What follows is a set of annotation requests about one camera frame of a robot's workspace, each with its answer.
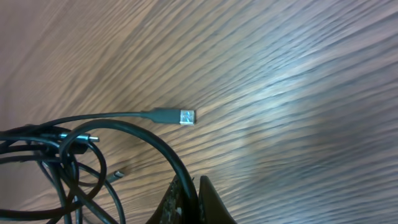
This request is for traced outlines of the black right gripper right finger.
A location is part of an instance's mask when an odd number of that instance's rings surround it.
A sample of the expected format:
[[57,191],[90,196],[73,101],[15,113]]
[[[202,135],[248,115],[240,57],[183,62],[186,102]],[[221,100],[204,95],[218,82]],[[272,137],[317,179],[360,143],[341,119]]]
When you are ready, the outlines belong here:
[[215,190],[211,180],[203,175],[200,177],[198,195],[201,219],[205,224],[236,224],[223,201]]

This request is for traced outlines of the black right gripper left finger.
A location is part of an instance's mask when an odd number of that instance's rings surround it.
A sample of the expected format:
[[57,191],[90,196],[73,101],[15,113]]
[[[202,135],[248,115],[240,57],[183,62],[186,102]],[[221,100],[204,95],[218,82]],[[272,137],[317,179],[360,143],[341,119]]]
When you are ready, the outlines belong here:
[[184,190],[177,175],[169,183],[162,200],[154,212],[154,224],[191,224],[193,216],[187,213],[189,205],[184,202]]

